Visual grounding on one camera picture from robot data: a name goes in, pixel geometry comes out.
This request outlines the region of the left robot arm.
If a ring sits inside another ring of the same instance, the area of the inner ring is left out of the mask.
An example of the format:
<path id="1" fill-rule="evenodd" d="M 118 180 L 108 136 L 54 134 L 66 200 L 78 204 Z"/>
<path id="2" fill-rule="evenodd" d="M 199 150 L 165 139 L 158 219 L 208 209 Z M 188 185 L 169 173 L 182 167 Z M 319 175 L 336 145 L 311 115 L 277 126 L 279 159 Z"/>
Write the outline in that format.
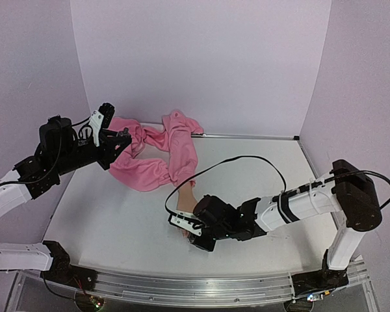
<path id="1" fill-rule="evenodd" d="M 39 129 L 40 143 L 34 155 L 17 163 L 0 179 L 0 218 L 60 184 L 61 176 L 92 163 L 104 170 L 131 144 L 128 128 L 108 128 L 113 110 L 94 112 L 80 135 L 69 118 L 54 116 Z M 35 244 L 0 242 L 0 271 L 38 270 L 46 281 L 91 290 L 96 271 L 71 264 L 69 254 L 54 240 Z"/>

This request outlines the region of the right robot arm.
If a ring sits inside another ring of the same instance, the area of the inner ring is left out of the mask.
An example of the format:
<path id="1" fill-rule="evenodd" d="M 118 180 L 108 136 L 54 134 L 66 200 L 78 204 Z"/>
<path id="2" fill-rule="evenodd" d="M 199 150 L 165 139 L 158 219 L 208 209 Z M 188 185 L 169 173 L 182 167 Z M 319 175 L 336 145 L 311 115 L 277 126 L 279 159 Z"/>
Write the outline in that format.
<path id="1" fill-rule="evenodd" d="M 363 236 L 382 222 L 382 209 L 370 173 L 340 159 L 328 175 L 269 198 L 253 198 L 237 208 L 216 196 L 204 196 L 194 208 L 200 235 L 195 247 L 211 252 L 223 239 L 247 241 L 281 226 L 317 215 L 339 213 L 341 224 L 325 251 L 320 270 L 295 274 L 298 294 L 333 290 L 348 284 L 347 268 Z"/>

